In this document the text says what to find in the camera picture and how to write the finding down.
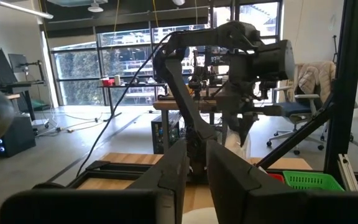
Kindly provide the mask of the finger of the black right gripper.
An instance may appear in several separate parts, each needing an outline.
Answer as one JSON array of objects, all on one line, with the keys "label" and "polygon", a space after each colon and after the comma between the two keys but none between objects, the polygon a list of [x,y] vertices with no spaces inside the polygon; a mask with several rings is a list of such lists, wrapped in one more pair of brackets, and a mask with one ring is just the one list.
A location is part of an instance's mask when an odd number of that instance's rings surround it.
[{"label": "finger of the black right gripper", "polygon": [[253,125],[253,123],[255,122],[255,118],[254,116],[243,116],[242,118],[238,118],[238,135],[240,137],[240,146],[243,146],[247,135]]}]

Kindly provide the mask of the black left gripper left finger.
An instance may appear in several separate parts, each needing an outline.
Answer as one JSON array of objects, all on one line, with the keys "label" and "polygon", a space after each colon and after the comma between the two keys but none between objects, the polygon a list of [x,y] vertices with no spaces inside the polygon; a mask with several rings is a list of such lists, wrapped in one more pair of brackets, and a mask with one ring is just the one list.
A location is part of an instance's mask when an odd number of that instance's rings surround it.
[{"label": "black left gripper left finger", "polygon": [[181,224],[188,173],[177,141],[123,190],[32,189],[10,196],[0,224]]}]

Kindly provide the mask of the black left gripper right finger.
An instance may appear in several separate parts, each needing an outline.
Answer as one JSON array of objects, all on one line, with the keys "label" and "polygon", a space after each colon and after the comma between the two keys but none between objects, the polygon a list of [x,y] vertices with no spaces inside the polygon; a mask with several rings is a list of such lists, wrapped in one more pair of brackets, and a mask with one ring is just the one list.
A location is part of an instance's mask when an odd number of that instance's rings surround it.
[{"label": "black left gripper right finger", "polygon": [[219,224],[358,224],[358,192],[294,189],[213,140],[206,160]]}]

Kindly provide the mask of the grey monitor on arm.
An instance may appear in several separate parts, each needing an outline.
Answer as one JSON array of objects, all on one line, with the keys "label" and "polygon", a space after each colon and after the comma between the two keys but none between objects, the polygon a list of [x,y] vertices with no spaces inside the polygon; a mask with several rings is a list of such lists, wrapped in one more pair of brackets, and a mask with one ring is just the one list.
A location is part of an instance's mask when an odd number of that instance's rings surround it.
[{"label": "grey monitor on arm", "polygon": [[26,76],[30,75],[30,66],[37,66],[40,73],[40,82],[45,82],[44,73],[42,70],[42,61],[28,62],[25,55],[22,54],[8,54],[9,62],[14,73],[24,73]]}]

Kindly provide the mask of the red plastic basket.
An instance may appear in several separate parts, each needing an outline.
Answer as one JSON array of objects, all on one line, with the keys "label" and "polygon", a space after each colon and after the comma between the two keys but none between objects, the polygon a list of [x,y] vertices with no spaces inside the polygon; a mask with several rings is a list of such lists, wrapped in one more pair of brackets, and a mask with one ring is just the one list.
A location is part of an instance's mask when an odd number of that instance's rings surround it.
[{"label": "red plastic basket", "polygon": [[284,178],[284,176],[281,175],[281,174],[268,173],[268,175],[271,176],[271,177],[274,178],[274,179],[279,180],[279,181],[282,182],[282,183],[285,183],[285,178]]}]

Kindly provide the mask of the white office chair blue seat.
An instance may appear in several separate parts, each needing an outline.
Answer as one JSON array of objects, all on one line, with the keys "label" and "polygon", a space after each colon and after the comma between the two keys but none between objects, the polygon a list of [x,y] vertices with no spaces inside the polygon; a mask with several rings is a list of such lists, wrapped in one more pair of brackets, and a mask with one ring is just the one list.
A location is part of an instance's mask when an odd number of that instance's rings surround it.
[{"label": "white office chair blue seat", "polygon": [[[295,65],[295,74],[294,79],[291,80],[291,85],[275,89],[275,91],[282,91],[284,93],[285,101],[275,105],[280,106],[282,117],[293,124],[293,129],[276,131],[273,137],[267,141],[268,147],[272,146],[272,141],[274,140],[289,138],[295,134],[298,131],[297,126],[311,121],[313,116],[317,115],[318,111],[329,100],[328,97],[325,103],[321,101],[317,94],[319,92],[318,88],[314,91],[314,94],[305,94],[297,87],[298,73],[303,65],[304,63]],[[333,90],[333,81],[331,82],[331,92]]]}]

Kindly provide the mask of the green plastic basket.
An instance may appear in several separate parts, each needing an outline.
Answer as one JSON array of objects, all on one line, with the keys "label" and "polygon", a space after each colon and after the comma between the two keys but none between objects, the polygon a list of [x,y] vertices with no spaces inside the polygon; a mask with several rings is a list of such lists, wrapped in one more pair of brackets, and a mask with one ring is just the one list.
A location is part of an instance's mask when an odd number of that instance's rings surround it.
[{"label": "green plastic basket", "polygon": [[283,176],[287,185],[298,190],[344,191],[337,180],[329,174],[285,170]]}]

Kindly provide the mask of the wooden work table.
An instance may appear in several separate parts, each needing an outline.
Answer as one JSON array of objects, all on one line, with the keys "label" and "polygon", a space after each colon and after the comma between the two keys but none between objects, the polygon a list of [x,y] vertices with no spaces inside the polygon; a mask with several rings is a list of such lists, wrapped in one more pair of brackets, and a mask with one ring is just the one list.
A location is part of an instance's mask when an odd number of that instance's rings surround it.
[{"label": "wooden work table", "polygon": [[[223,121],[222,116],[218,116],[218,111],[215,100],[196,100],[196,108],[201,113],[201,117],[208,114],[208,123],[212,126],[218,135],[218,142],[226,143],[228,126]],[[174,99],[171,100],[157,100],[153,103],[153,107],[161,112],[160,125],[157,125],[155,120],[152,121],[152,137],[155,154],[163,154],[174,141],[184,137],[180,133],[180,114],[179,107]]]}]

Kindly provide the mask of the beige jacket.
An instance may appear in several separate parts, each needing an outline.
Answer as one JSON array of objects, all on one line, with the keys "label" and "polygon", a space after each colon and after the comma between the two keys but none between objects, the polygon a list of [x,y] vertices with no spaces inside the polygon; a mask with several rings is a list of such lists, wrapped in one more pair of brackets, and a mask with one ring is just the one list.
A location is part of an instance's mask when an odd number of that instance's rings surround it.
[{"label": "beige jacket", "polygon": [[297,87],[305,94],[314,94],[318,88],[317,94],[325,103],[331,93],[335,74],[336,65],[332,61],[305,63],[298,73]]}]

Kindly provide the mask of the silver aluminium extrusion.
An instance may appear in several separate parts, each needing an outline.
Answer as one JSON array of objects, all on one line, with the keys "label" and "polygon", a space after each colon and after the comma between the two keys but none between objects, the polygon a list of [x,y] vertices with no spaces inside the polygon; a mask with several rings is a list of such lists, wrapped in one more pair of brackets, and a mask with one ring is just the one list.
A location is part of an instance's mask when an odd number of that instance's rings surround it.
[{"label": "silver aluminium extrusion", "polygon": [[358,192],[357,179],[347,154],[339,154],[337,163],[345,190]]}]

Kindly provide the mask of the black desk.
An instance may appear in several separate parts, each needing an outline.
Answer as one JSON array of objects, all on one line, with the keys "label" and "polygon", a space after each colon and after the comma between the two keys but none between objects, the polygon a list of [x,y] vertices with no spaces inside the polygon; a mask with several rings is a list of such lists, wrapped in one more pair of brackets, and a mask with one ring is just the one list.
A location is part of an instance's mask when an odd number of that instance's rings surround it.
[{"label": "black desk", "polygon": [[118,106],[118,103],[113,105],[112,104],[112,94],[111,94],[111,89],[112,88],[124,88],[126,89],[125,92],[122,94],[122,96],[120,97],[119,101],[122,101],[124,99],[124,97],[126,96],[126,92],[128,91],[128,89],[130,88],[154,88],[154,97],[155,99],[157,99],[157,95],[158,95],[158,88],[162,87],[164,89],[164,95],[168,94],[168,85],[166,83],[153,83],[153,84],[124,84],[124,85],[120,85],[120,86],[99,86],[99,88],[102,88],[103,90],[106,90],[108,93],[108,103],[109,103],[109,108],[110,108],[110,112],[111,112],[111,117],[115,118],[117,116],[119,116],[121,113],[116,113],[116,107]]}]

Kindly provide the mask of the black computer tower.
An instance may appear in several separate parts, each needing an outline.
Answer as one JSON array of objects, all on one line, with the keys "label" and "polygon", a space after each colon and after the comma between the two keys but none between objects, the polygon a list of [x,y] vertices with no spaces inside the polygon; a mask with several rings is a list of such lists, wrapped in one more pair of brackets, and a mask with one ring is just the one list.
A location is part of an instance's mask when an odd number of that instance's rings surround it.
[{"label": "black computer tower", "polygon": [[0,157],[12,157],[35,146],[30,118],[16,116],[6,133],[0,137]]}]

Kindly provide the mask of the black aluminium table frame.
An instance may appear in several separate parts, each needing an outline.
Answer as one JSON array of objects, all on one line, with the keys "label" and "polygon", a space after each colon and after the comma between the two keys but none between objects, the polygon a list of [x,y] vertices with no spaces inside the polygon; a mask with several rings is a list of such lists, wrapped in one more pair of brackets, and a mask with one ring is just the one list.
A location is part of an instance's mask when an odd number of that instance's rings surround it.
[{"label": "black aluminium table frame", "polygon": [[[153,49],[148,60],[153,63],[155,54],[161,46],[170,38],[167,34]],[[344,0],[342,12],[341,37],[339,40],[339,56],[333,90],[329,100],[318,111],[317,115],[307,122],[295,134],[290,136],[281,145],[275,148],[270,154],[265,156],[258,167],[269,168],[277,162],[292,147],[302,141],[307,135],[311,134],[318,126],[329,122],[331,130],[329,132],[328,149],[324,163],[325,174],[333,174],[338,171],[338,166],[334,165],[334,148],[342,146],[350,134],[350,123],[345,117],[352,113],[355,105],[356,88],[358,80],[358,0]],[[206,173],[201,176],[194,176],[189,173],[191,180],[203,180],[207,177]]]}]

